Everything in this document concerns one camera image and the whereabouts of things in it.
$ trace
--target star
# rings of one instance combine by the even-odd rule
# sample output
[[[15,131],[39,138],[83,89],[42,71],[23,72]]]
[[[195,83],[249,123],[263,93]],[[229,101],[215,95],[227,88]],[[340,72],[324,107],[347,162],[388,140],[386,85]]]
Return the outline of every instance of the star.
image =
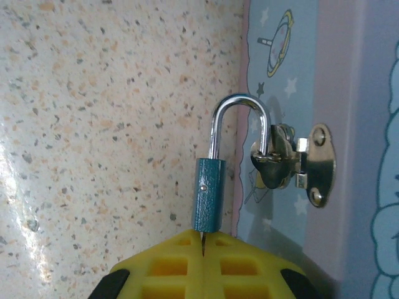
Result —
[[[294,203],[295,210],[297,212],[297,216],[299,216],[301,214],[307,215],[308,203],[309,203],[309,201],[307,199],[302,199],[302,196],[300,196],[300,194],[298,194],[298,199]]]
[[[284,89],[287,94],[287,98],[289,98],[293,93],[297,92],[296,83],[297,78],[293,78],[292,80],[290,78],[287,79],[287,87]]]
[[[257,97],[258,97],[258,98],[260,98],[261,95],[264,94],[263,86],[264,86],[264,82],[263,82],[262,84],[261,84],[260,82],[257,84],[256,93],[257,93]]]
[[[262,219],[262,224],[263,224],[263,231],[271,231],[271,225],[272,225],[272,220],[268,218],[263,218]]]
[[[268,18],[269,18],[269,8],[266,8],[264,11],[262,11],[262,17],[261,17],[262,27],[264,26],[264,23],[267,21]]]
[[[251,122],[251,131],[252,133],[257,131],[257,119],[253,118]]]

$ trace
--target white star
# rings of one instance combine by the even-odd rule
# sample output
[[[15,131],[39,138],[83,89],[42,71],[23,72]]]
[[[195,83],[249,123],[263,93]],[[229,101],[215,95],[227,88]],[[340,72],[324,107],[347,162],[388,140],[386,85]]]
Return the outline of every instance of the white star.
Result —
[[[257,119],[256,119],[256,118],[253,118],[253,119],[252,119],[251,131],[252,131],[252,133],[254,133],[254,132],[257,131]]]
[[[266,8],[264,11],[262,11],[262,17],[261,17],[262,27],[264,26],[264,23],[267,21],[268,18],[269,18],[269,8]]]
[[[287,79],[287,87],[284,89],[287,94],[287,98],[289,98],[293,93],[297,92],[296,83],[297,78],[293,78],[292,80],[290,78]]]
[[[302,196],[300,196],[300,194],[298,194],[298,199],[294,203],[295,210],[296,210],[298,216],[301,214],[307,215],[308,203],[309,203],[309,201],[307,199],[302,199]]]
[[[268,231],[270,232],[271,230],[271,225],[272,225],[272,220],[268,218],[263,218],[262,219],[262,224],[263,224],[263,231]]]

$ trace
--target wall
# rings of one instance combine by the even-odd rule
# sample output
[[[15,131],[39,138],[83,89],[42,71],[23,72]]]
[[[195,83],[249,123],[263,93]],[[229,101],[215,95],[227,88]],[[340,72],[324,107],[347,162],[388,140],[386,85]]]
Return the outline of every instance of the wall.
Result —
[[[241,20],[242,0],[2,1],[5,298],[85,298],[190,227],[210,113],[238,89]],[[224,129],[232,198],[234,110]]]

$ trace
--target padlock body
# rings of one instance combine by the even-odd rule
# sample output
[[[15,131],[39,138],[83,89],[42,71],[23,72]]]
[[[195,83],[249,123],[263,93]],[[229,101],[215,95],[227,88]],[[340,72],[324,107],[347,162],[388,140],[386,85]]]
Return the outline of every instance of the padlock body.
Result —
[[[199,232],[220,230],[226,162],[200,158],[196,163],[192,226]]]

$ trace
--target black rubber piece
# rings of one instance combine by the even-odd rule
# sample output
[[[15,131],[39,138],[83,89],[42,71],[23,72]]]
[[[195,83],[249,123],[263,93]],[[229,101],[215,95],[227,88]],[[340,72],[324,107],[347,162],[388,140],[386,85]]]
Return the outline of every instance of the black rubber piece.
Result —
[[[280,272],[296,299],[322,299],[306,276],[291,269]]]
[[[128,270],[120,269],[104,276],[89,296],[89,299],[117,299],[129,274]]]

